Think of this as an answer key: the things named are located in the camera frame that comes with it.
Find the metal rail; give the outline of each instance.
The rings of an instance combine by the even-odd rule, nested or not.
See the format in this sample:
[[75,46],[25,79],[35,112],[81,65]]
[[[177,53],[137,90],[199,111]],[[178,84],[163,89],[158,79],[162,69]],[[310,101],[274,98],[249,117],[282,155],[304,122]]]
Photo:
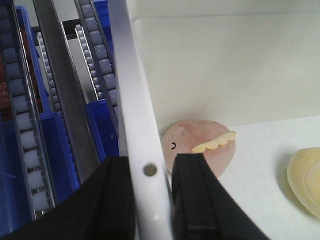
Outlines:
[[[14,4],[5,8],[11,31],[1,32],[2,61],[30,214],[34,220],[54,208],[57,198],[16,9]],[[12,41],[5,42],[5,35],[11,36]],[[16,56],[7,50],[13,50]],[[17,91],[14,84],[19,81],[24,88]],[[34,166],[28,164],[32,153],[36,153],[38,161]]]
[[52,0],[33,0],[51,73],[59,93],[60,107],[80,183],[98,167],[99,159],[89,130],[85,98],[62,24]]

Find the white surface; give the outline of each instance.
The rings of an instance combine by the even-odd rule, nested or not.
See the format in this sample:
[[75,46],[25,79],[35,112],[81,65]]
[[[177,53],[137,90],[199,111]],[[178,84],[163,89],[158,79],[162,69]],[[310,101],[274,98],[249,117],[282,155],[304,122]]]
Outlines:
[[200,1],[222,12],[148,17],[145,1],[128,2],[137,2],[130,13],[161,134],[186,119],[235,125],[320,114],[318,3]]
[[320,116],[230,126],[235,156],[219,178],[239,206],[272,240],[316,240],[320,219],[296,198],[287,179],[292,155],[319,147]]

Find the blue plastic bin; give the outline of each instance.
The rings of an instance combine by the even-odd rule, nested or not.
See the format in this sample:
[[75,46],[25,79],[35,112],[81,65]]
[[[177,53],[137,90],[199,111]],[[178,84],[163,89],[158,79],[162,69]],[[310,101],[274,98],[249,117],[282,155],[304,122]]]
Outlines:
[[[40,116],[58,203],[78,187],[60,116]],[[13,122],[0,124],[0,236],[31,221]]]
[[89,103],[86,113],[100,162],[106,157],[119,156],[118,138],[106,100]]

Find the gray roller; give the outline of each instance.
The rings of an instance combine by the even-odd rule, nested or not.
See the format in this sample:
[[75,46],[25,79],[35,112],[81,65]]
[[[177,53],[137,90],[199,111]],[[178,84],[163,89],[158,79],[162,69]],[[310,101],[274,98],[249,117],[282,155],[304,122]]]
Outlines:
[[91,18],[94,16],[94,11],[90,4],[82,5],[81,10],[85,19]]
[[9,18],[0,19],[0,33],[10,33],[11,32],[11,25]]
[[90,71],[93,71],[93,70],[95,70],[95,65],[93,63],[89,63],[88,68]]
[[27,174],[27,181],[32,190],[40,189],[45,186],[44,177],[41,170],[35,170]]
[[92,81],[93,81],[93,84],[94,84],[94,85],[97,85],[97,84],[100,83],[99,78],[97,78],[97,77],[93,77],[93,78],[92,78]]
[[112,105],[116,106],[117,105],[117,89],[110,90],[109,96],[110,96]]
[[21,133],[20,140],[25,149],[33,149],[38,145],[34,130]]
[[48,196],[45,190],[33,194],[32,203],[36,212],[40,212],[50,208]]
[[39,167],[41,165],[39,158],[40,158],[40,155],[38,154],[37,149],[27,151],[23,154],[24,164],[27,169],[33,169],[33,168]]
[[85,58],[85,60],[86,60],[86,63],[87,63],[87,64],[92,64],[92,63],[93,63],[92,57],[90,57],[90,56],[87,56],[87,57]]
[[96,92],[101,92],[101,91],[102,91],[100,84],[97,84],[97,85],[95,85],[94,87],[95,87],[95,91],[96,91]]
[[81,47],[82,47],[82,50],[85,51],[85,50],[88,50],[88,44],[87,43],[82,43],[81,44]]
[[113,73],[103,75],[105,86],[108,90],[116,88],[116,77]]
[[4,33],[0,35],[0,40],[2,42],[2,47],[4,49],[14,48],[15,40],[11,33]]
[[94,51],[95,51],[95,54],[96,54],[96,57],[98,58],[98,60],[108,58],[105,45],[99,44],[99,45],[94,46]]
[[90,71],[90,75],[91,75],[92,78],[96,78],[97,77],[97,71],[96,70]]
[[86,23],[86,28],[88,29],[89,32],[98,30],[97,20],[94,17],[86,18],[85,23]]
[[54,102],[55,104],[59,103],[59,99],[58,99],[58,96],[57,96],[57,95],[54,95],[54,96],[52,97],[52,100],[53,100],[53,102]]
[[86,58],[91,56],[89,50],[83,50],[83,53]]
[[54,108],[55,108],[56,111],[60,111],[61,110],[60,103],[55,103],[54,104]]
[[50,88],[54,88],[55,87],[55,82],[53,80],[49,81],[49,86]]
[[12,103],[15,111],[19,113],[24,113],[30,110],[29,103],[26,95],[15,96],[12,99]]
[[82,5],[87,5],[90,4],[89,0],[79,0],[79,4]]
[[103,75],[112,73],[112,68],[109,59],[99,60],[99,65]]
[[0,19],[6,19],[8,18],[8,10],[7,7],[5,5],[0,6]]
[[8,64],[7,70],[8,70],[10,79],[21,79],[23,77],[21,73],[20,64],[17,62]]
[[22,78],[11,80],[9,84],[10,91],[14,96],[26,94],[26,89]]
[[14,47],[4,49],[3,55],[7,64],[17,63],[19,61],[18,54]]
[[51,88],[51,94],[52,95],[57,95],[57,89],[55,87]]
[[91,31],[89,34],[90,34],[91,42],[94,46],[103,44],[101,34],[99,31]]
[[18,114],[16,116],[16,124],[18,125],[18,128],[20,131],[25,131],[33,128],[32,122],[31,122],[31,115],[29,112],[24,112],[21,114]]

